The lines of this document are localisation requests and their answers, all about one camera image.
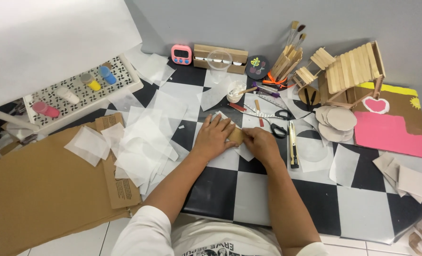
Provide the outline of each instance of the stack of cardboard circles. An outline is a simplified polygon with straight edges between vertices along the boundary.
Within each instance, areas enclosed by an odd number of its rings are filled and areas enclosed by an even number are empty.
[[[327,140],[333,142],[347,141],[353,137],[356,125],[355,115],[342,107],[322,106],[315,111],[318,131]]]

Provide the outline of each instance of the hand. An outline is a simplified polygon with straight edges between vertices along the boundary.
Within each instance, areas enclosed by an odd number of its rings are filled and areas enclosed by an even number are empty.
[[[249,151],[263,164],[267,165],[281,159],[276,139],[270,132],[260,127],[243,128],[244,143]]]
[[[235,129],[236,124],[229,125],[230,119],[220,121],[220,114],[210,123],[211,117],[212,115],[208,115],[205,119],[202,128],[198,131],[194,148],[191,151],[197,152],[199,156],[204,157],[207,161],[216,158],[224,153],[225,150],[237,146],[234,141],[225,142],[225,139]]]

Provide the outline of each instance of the gray wall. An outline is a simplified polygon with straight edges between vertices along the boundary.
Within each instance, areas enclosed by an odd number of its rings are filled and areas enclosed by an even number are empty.
[[[276,61],[292,20],[307,27],[306,61],[320,46],[341,54],[377,40],[385,83],[418,91],[422,107],[422,0],[126,0],[142,51],[174,44],[249,51]]]

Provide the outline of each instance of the pink digital timer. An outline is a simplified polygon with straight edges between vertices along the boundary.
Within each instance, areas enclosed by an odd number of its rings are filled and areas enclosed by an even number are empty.
[[[174,45],[171,48],[171,59],[176,64],[189,65],[192,63],[192,50],[189,46]]]

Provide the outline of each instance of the pink paint jar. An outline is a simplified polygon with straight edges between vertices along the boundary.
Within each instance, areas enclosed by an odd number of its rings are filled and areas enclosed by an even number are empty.
[[[60,115],[60,111],[47,105],[45,102],[36,102],[32,105],[32,110],[36,113],[46,115],[47,117],[57,118]]]

